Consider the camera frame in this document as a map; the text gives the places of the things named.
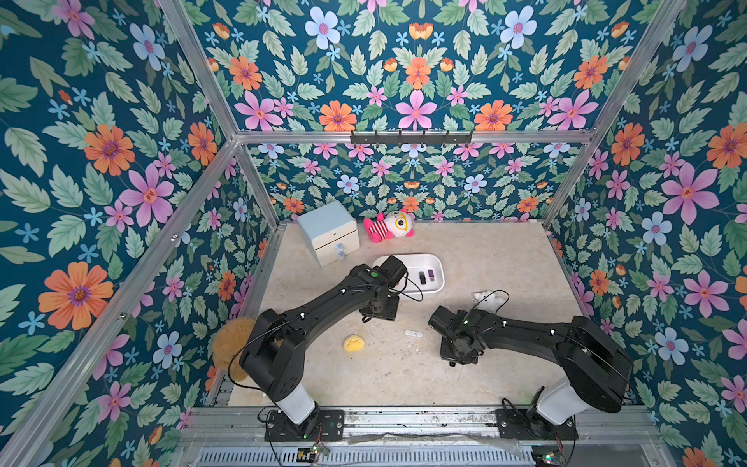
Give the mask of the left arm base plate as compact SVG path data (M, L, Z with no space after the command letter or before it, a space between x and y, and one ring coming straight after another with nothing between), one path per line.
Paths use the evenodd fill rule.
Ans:
M295 424L278 410L267 415L265 440L275 442L336 442L344 437L343 410L314 410L301 424Z

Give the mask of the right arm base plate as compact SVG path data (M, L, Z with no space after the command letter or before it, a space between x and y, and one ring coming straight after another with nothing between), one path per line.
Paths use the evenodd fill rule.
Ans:
M554 425L538 414L527 416L527 409L499 408L495 411L499 436L519 441L577 441L576 424L568 418L560 425Z

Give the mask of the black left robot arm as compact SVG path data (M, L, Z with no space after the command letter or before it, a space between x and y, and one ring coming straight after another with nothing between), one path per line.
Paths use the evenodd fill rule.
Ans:
M354 267L339 284L291 311L279 314L268 309L258 316L231 363L247 373L289 422L307 429L319 414L318 404L302 384L307 349L355 311L365 322L395 320L400 302L396 286L407 276L405 264L389 256L380 266Z

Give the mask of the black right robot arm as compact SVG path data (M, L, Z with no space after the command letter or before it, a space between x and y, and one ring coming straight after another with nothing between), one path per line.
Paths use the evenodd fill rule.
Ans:
M622 410L630 386L632 360L591 319L539 323L481 309L454 313L438 307L428 325L442 338L440 356L456 365L476 365L488 350L506 350L558 365L564 376L539 390L527 418L560 426L589 409L607 414Z

